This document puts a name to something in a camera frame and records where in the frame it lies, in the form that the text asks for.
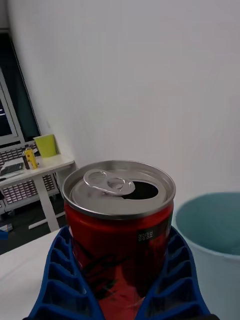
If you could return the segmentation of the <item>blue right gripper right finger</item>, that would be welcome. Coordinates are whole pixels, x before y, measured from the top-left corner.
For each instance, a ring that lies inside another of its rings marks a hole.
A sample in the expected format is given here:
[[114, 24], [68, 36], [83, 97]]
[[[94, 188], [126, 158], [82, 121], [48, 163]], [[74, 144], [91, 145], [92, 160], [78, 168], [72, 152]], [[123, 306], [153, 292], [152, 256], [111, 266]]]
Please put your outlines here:
[[137, 312], [137, 320], [198, 320], [211, 313], [201, 295], [187, 242], [171, 227], [163, 269]]

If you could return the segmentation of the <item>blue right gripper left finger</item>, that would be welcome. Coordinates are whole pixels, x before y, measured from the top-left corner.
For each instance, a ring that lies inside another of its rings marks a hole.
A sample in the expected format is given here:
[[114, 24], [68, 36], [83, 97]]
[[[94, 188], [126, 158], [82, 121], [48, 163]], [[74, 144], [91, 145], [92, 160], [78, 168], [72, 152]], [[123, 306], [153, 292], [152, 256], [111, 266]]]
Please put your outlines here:
[[29, 320], [103, 320], [104, 315], [75, 262], [67, 226], [49, 249]]

